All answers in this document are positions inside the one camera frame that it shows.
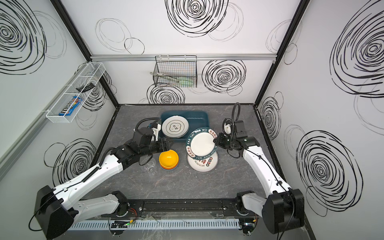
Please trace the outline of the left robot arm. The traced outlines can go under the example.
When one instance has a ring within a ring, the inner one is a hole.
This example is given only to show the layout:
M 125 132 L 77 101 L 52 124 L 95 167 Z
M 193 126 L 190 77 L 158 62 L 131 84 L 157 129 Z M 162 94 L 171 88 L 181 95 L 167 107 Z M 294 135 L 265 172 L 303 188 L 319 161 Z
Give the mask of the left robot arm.
M 77 177 L 54 188 L 44 186 L 36 196 L 34 219 L 48 240 L 65 233 L 72 225 L 99 215 L 112 214 L 128 206 L 125 196 L 112 192 L 90 200 L 82 198 L 101 183 L 138 163 L 142 157 L 170 150 L 171 142 L 159 137 L 161 124 L 135 127 L 134 136 Z

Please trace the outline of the white plate green flower outline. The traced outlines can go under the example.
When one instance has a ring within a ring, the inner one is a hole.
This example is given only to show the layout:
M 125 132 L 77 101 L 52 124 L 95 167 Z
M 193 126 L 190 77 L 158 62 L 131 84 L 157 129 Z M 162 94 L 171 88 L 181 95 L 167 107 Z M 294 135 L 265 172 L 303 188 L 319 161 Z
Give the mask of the white plate green flower outline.
M 189 122 L 182 116 L 170 116 L 162 120 L 162 132 L 169 138 L 182 138 L 189 128 Z

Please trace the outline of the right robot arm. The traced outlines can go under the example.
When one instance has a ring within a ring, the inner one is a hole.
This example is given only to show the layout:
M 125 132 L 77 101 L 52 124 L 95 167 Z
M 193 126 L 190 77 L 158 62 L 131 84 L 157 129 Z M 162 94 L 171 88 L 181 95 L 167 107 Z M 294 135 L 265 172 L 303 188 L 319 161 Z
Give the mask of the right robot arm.
M 304 195 L 291 186 L 277 173 L 265 156 L 255 137 L 249 137 L 243 121 L 226 118 L 222 132 L 214 140 L 216 146 L 238 151 L 255 172 L 265 191 L 260 197 L 252 191 L 237 195 L 238 212 L 255 213 L 263 218 L 265 226 L 272 234 L 301 228 L 305 224 Z

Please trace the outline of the green rimmed white plate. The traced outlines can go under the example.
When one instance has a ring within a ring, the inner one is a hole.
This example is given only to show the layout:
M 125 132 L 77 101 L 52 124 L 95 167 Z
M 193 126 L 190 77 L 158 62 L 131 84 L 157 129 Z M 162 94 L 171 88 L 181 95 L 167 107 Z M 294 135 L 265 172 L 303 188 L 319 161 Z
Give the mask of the green rimmed white plate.
M 194 160 L 203 160 L 211 157 L 218 148 L 214 143 L 217 137 L 218 134 L 208 127 L 202 127 L 192 131 L 186 140 L 188 156 Z

